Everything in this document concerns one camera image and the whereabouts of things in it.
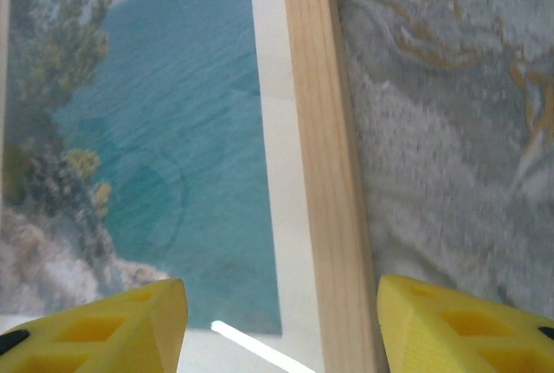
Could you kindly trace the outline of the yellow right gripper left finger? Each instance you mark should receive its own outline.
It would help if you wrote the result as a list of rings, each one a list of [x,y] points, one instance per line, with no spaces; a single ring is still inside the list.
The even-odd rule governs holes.
[[[184,283],[156,281],[7,330],[1,370],[174,372],[187,317]]]

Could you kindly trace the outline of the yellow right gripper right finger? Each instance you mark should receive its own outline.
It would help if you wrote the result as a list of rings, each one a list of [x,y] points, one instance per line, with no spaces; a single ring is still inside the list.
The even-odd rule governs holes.
[[[551,372],[553,322],[398,275],[379,281],[377,317],[393,372]]]

